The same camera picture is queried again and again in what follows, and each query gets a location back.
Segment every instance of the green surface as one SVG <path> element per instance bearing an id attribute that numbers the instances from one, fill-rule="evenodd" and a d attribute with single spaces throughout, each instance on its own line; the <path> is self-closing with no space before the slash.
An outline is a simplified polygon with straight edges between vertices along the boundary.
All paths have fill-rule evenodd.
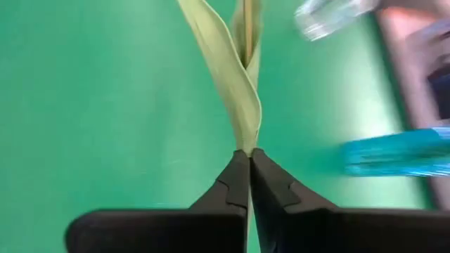
<path id="1" fill-rule="evenodd" d="M 416 179 L 342 175 L 339 144 L 400 131 L 399 112 L 368 20 L 312 44 L 298 3 L 266 2 L 260 146 L 338 205 L 426 207 Z M 234 1 L 212 5 L 229 20 Z M 234 149 L 214 89 L 175 1 L 2 1 L 0 252 L 64 252 L 99 207 L 189 206 Z"/>

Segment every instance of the folded leaf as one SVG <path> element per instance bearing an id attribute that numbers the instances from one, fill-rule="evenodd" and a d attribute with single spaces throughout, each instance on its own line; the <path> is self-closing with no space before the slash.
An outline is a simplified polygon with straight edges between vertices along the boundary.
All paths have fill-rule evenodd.
<path id="1" fill-rule="evenodd" d="M 225 22 L 211 6 L 203 0 L 179 0 L 179 5 L 229 112 L 237 149 L 250 156 L 256 147 L 261 124 L 261 103 L 256 85 L 252 84 L 241 64 Z M 255 75 L 257 72 L 253 70 L 252 79 Z"/>
<path id="2" fill-rule="evenodd" d="M 252 1 L 252 56 L 250 62 L 245 64 L 246 46 L 245 46 L 245 17 L 244 17 L 244 5 L 243 0 L 238 0 L 236 10 L 233 14 L 231 22 L 231 35 L 233 42 L 238 52 L 241 63 L 245 66 L 248 76 L 252 81 L 254 88 L 258 87 L 258 75 L 259 75 L 259 58 L 261 54 L 260 48 L 260 33 L 262 29 L 261 23 L 261 1 Z"/>

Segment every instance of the clear plastic bottle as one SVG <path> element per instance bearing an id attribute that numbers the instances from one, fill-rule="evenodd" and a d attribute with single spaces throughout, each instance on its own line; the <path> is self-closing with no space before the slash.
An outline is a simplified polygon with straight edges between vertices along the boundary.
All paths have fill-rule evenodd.
<path id="1" fill-rule="evenodd" d="M 379 0 L 306 0 L 295 11 L 295 22 L 310 39 L 325 37 L 360 15 L 372 11 Z"/>

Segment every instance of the leaf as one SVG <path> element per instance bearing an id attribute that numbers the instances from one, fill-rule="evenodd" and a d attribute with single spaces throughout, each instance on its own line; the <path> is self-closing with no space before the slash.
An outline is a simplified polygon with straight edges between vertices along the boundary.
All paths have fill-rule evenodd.
<path id="1" fill-rule="evenodd" d="M 251 2 L 251 33 L 252 33 L 252 45 L 251 50 L 254 52 L 259 45 L 259 38 L 262 29 L 261 23 L 261 1 L 260 0 L 238 0 L 238 4 L 236 5 L 236 10 L 233 14 L 233 19 L 231 22 L 231 34 L 233 36 L 233 42 L 238 51 L 238 55 L 241 59 L 241 62 L 245 67 L 249 64 L 245 62 L 245 54 L 247 53 L 246 46 L 246 33 L 245 33 L 245 13 L 248 11 L 244 11 L 244 1 Z"/>
<path id="2" fill-rule="evenodd" d="M 259 58 L 261 56 L 261 47 L 258 44 L 256 45 L 256 48 L 253 51 L 252 58 L 250 60 L 250 63 L 247 66 L 247 74 L 250 78 L 250 81 L 253 85 L 253 88 L 257 90 L 258 88 L 258 76 L 259 76 Z"/>
<path id="3" fill-rule="evenodd" d="M 203 0 L 178 2 L 229 112 L 237 149 L 250 156 L 256 147 L 261 124 L 261 103 L 256 85 L 252 84 L 241 64 L 225 22 L 214 9 Z M 257 72 L 253 68 L 259 67 L 259 63 L 252 66 L 252 79 L 255 79 Z"/>

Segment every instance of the blue object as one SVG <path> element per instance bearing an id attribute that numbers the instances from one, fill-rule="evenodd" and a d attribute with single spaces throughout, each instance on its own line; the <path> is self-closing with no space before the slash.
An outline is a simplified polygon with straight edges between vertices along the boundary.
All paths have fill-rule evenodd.
<path id="1" fill-rule="evenodd" d="M 351 141 L 345 169 L 355 176 L 450 176 L 450 127 Z"/>

